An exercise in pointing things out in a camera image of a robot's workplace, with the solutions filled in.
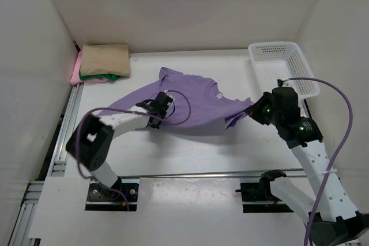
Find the purple t shirt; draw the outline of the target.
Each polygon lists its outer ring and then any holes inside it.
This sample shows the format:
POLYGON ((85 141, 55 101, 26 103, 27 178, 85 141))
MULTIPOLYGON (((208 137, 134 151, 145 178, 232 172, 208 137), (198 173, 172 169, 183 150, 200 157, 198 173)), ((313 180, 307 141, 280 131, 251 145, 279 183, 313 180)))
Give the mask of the purple t shirt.
POLYGON ((173 133, 221 134, 245 118, 244 110, 253 105, 251 98, 231 100, 224 97, 211 78, 162 67, 157 81, 129 93, 110 107, 128 110, 165 90, 174 97, 175 107, 169 109, 171 116, 162 129, 173 133))

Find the green t shirt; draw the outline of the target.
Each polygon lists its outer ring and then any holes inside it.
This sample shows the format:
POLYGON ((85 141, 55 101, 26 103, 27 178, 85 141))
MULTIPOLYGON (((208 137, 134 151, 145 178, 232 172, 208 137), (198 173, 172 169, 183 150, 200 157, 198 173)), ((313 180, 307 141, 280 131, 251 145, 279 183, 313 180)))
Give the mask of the green t shirt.
POLYGON ((81 73, 79 73, 78 75, 80 80, 85 82, 110 82, 120 79, 120 76, 115 74, 82 75, 81 73))

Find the beige t shirt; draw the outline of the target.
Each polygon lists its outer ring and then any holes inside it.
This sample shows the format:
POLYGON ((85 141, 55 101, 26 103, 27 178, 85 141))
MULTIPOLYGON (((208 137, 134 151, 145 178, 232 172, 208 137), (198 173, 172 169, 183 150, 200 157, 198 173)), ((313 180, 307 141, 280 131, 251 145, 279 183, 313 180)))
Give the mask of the beige t shirt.
POLYGON ((83 76, 111 74, 129 77, 130 51, 128 45, 84 45, 80 73, 83 76))

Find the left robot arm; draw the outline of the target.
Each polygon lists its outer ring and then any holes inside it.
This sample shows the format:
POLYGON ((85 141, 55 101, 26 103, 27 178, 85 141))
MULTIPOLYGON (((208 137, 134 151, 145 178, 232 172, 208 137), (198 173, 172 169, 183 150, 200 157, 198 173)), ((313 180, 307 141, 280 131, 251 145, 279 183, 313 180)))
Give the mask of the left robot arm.
POLYGON ((80 176, 99 182, 100 191, 108 200, 122 195, 121 178, 106 161, 112 141, 131 131, 158 128, 170 106, 141 103, 128 110, 105 108, 113 112, 106 116, 95 115, 97 108, 88 112, 66 144, 66 151, 75 159, 80 176))

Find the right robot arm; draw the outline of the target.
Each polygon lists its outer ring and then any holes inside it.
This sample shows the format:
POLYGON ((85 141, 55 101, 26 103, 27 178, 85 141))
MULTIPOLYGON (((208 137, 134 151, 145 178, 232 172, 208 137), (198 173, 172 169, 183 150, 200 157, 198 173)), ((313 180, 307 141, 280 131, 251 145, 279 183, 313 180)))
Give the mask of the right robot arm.
POLYGON ((312 199, 279 169, 265 172, 259 194, 285 203, 306 225, 308 240, 315 245, 339 245, 368 232, 368 214, 361 213, 329 168, 323 135, 316 122, 301 115, 298 94, 292 88, 263 93, 246 114, 261 125, 275 126, 302 166, 314 192, 312 199))

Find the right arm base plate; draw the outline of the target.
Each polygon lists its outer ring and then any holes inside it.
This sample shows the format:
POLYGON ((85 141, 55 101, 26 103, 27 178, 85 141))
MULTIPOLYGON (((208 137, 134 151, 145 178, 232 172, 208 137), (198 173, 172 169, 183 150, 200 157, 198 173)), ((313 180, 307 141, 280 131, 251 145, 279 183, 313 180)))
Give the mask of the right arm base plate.
POLYGON ((265 196, 259 183, 240 183, 240 188, 235 193, 241 196, 244 214, 293 212, 275 196, 265 196))

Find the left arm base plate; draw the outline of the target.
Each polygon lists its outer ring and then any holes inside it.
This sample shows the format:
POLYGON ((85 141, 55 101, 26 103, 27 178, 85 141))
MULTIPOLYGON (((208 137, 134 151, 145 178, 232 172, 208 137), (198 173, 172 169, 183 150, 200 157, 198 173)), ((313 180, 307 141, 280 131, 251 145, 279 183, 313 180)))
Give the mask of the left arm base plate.
POLYGON ((122 183, 121 193, 125 195, 128 204, 121 194, 109 191, 98 183, 91 183, 86 196, 87 211, 137 211, 138 183, 122 183))

